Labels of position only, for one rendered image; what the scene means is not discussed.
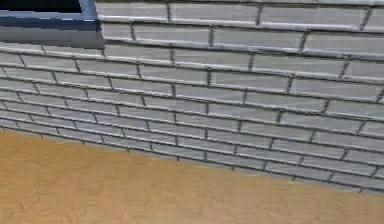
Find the grey framed window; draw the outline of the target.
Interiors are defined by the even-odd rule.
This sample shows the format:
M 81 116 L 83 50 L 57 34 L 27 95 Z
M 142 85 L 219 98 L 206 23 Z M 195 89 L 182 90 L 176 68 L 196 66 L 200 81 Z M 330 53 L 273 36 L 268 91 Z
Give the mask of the grey framed window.
M 105 49 L 95 0 L 0 0 L 0 42 Z

